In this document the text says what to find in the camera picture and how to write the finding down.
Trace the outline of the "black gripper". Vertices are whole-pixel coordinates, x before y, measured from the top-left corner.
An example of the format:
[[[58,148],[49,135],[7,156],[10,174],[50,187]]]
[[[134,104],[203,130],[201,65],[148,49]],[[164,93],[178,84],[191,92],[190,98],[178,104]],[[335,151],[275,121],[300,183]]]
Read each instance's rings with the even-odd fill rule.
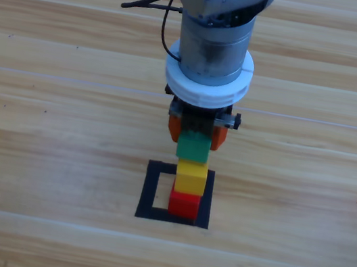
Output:
[[[168,110],[168,128],[174,142],[178,141],[182,130],[198,132],[211,137],[210,150],[216,151],[225,142],[228,130],[237,130],[241,125],[241,114],[233,115],[232,105],[215,109],[197,107],[179,98],[168,84],[164,90],[173,96]]]

